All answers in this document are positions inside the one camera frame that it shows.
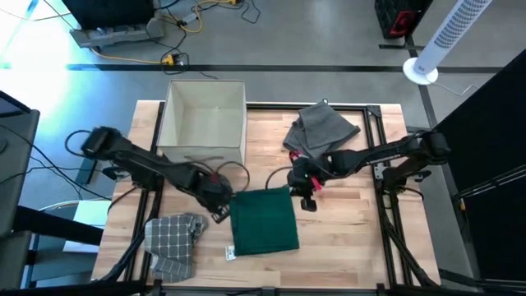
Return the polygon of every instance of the green cloth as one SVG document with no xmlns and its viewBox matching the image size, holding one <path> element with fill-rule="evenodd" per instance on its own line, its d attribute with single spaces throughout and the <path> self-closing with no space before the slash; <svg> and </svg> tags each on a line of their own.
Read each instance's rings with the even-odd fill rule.
<svg viewBox="0 0 526 296">
<path fill-rule="evenodd" d="M 236 256 L 299 249 L 288 187 L 237 192 L 230 219 Z"/>
</svg>

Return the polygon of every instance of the wooden tabletop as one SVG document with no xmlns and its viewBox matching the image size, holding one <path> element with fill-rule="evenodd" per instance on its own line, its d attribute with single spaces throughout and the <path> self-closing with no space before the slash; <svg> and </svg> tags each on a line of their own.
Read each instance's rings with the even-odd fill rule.
<svg viewBox="0 0 526 296">
<path fill-rule="evenodd" d="M 129 139 L 144 149 L 152 141 L 159 101 L 139 101 L 133 117 Z M 399 104 L 382 104 L 382 117 L 387 141 L 397 141 L 406 135 L 402 109 Z M 367 148 L 363 117 L 360 113 L 341 113 L 362 132 L 341 149 Z M 251 173 L 250 189 L 261 189 L 269 174 L 290 165 L 283 139 L 298 117 L 297 111 L 249 110 L 247 113 L 246 166 Z M 378 145 L 376 124 L 371 121 L 375 143 Z M 234 190 L 247 181 L 241 169 L 225 169 Z M 286 184 L 287 170 L 277 173 L 270 187 Z M 409 187 L 418 189 L 416 184 Z M 131 188 L 129 182 L 117 185 L 114 196 Z M 128 247 L 136 218 L 140 191 L 122 199 L 109 213 L 93 272 L 97 279 L 106 275 Z M 371 168 L 342 180 L 327 182 L 321 194 L 315 196 L 317 212 L 304 211 L 299 197 L 293 197 L 298 222 L 300 249 L 265 255 L 225 260 L 225 247 L 233 245 L 230 219 L 221 224 L 209 220 L 209 228 L 194 247 L 195 277 L 181 285 L 195 287 L 261 287 L 276 288 L 337 288 L 374 289 L 377 283 L 388 284 L 383 253 L 376 198 Z M 419 196 L 411 192 L 399 195 L 399 208 L 408 249 L 421 267 L 436 282 L 440 282 L 431 245 L 429 228 Z M 159 216 L 193 212 L 210 217 L 194 197 L 178 192 L 169 184 L 164 186 Z M 397 280 L 402 283 L 399 255 L 392 244 Z M 134 279 L 139 278 L 144 251 L 137 253 Z"/>
</svg>

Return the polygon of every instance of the cardboard box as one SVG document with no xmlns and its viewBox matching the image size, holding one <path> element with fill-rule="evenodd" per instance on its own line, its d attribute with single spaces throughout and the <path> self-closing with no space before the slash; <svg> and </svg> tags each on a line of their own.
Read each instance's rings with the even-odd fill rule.
<svg viewBox="0 0 526 296">
<path fill-rule="evenodd" d="M 170 81 L 158 147 L 172 162 L 245 164 L 246 132 L 243 81 Z"/>
</svg>

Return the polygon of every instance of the gray floor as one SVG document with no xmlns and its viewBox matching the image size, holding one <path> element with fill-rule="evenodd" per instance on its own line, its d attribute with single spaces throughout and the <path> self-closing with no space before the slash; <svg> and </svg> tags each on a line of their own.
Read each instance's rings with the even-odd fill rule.
<svg viewBox="0 0 526 296">
<path fill-rule="evenodd" d="M 204 14 L 205 29 L 189 35 L 181 50 L 192 64 L 211 65 L 346 65 L 401 66 L 409 58 L 403 50 L 381 50 L 381 37 L 372 0 L 255 0 L 261 18 L 251 25 L 239 18 L 240 11 L 215 8 Z M 60 12 L 60 1 L 50 1 Z M 455 0 L 434 1 L 414 34 L 416 44 L 425 45 Z M 173 12 L 185 16 L 192 0 L 182 0 Z M 51 16 L 45 3 L 35 17 Z M 446 57 L 441 66 L 503 67 L 526 48 L 526 2 L 496 0 Z M 139 99 L 164 99 L 172 78 L 204 78 L 198 72 L 166 76 L 162 72 L 67 71 L 68 63 L 128 63 L 99 58 L 79 49 L 61 19 L 24 22 L 0 12 L 0 89 L 42 117 L 36 145 L 57 164 L 77 167 L 78 157 L 63 148 L 66 135 L 76 129 L 108 125 L 127 132 Z M 66 17 L 76 24 L 72 16 Z M 161 41 L 176 44 L 180 30 L 166 26 Z M 400 44 L 400 40 L 391 41 Z M 105 54 L 157 61 L 166 48 L 151 42 L 119 44 L 104 48 Z M 401 73 L 372 72 L 210 72 L 219 79 L 246 82 L 250 101 L 307 101 L 327 98 L 331 102 L 402 104 L 406 125 L 430 127 L 418 88 Z M 439 83 L 462 92 L 481 86 L 492 74 L 441 74 Z M 445 118 L 474 90 L 462 96 L 439 86 L 429 86 L 437 119 Z M 82 139 L 73 139 L 78 147 Z M 109 196 L 114 184 L 97 177 L 90 188 Z M 471 275 L 468 259 L 454 219 L 440 170 L 422 184 L 427 217 L 436 259 L 441 268 Z M 83 192 L 84 198 L 92 196 Z M 50 172 L 31 173 L 25 183 L 21 204 L 40 208 L 76 199 L 76 193 Z"/>
</svg>

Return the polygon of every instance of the white fan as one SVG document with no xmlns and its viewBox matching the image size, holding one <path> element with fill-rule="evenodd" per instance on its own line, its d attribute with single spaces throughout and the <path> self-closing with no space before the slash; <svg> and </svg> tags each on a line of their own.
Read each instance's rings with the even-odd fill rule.
<svg viewBox="0 0 526 296">
<path fill-rule="evenodd" d="M 404 63 L 404 74 L 422 86 L 438 79 L 436 67 L 492 0 L 459 0 L 418 58 Z"/>
</svg>

